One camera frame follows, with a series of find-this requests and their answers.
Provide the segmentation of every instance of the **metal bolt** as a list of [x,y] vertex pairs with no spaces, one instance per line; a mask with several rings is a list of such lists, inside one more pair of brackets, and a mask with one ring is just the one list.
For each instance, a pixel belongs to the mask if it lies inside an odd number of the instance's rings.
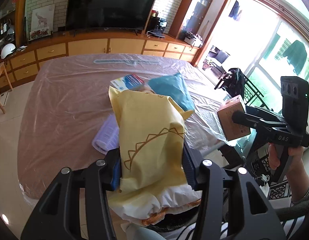
[[240,167],[238,169],[238,172],[241,173],[241,174],[246,174],[247,173],[247,170],[244,168],[244,167]]
[[70,169],[68,167],[65,167],[61,170],[62,174],[68,174],[70,172]]
[[96,165],[97,165],[97,166],[103,166],[103,165],[105,165],[105,160],[97,160],[97,161],[96,161]]
[[204,164],[204,166],[211,166],[213,164],[211,160],[203,160],[202,163]]

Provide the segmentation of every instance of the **human hand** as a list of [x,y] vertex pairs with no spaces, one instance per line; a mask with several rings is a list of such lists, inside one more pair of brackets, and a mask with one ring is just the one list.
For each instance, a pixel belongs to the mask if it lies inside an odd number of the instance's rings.
[[[303,155],[303,151],[304,151],[304,147],[299,146],[297,148],[292,148],[289,147],[288,148],[288,154],[289,156],[293,156],[293,160],[289,166],[289,169],[287,171],[287,173],[292,172],[292,171],[297,171],[300,166],[303,166],[303,162],[302,162],[302,155]],[[275,148],[275,145],[273,143],[269,143],[269,166],[271,169],[275,170],[280,166],[280,160],[278,158],[277,155],[277,151]]]

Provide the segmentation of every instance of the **television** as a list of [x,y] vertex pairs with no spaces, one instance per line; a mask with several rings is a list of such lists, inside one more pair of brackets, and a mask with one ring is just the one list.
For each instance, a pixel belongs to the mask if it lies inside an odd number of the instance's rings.
[[66,30],[122,28],[143,30],[155,0],[69,0]]

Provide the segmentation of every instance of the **brown box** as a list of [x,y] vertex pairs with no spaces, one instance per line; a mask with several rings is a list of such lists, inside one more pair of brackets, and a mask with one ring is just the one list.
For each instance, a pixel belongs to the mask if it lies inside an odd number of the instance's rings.
[[241,95],[223,102],[217,112],[223,132],[228,141],[250,134],[250,128],[236,124],[232,121],[232,114],[235,111],[245,112],[246,107]]

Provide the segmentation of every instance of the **clear plastic sheet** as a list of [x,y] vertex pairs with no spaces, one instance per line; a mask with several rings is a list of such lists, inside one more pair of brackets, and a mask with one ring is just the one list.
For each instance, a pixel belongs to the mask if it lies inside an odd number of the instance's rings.
[[101,54],[47,61],[37,75],[24,111],[18,144],[18,178],[34,205],[63,167],[88,167],[104,158],[91,145],[112,113],[110,81],[135,73],[144,81],[180,72],[195,103],[185,122],[189,145],[206,154],[225,141],[217,109],[226,96],[189,63],[164,57]]

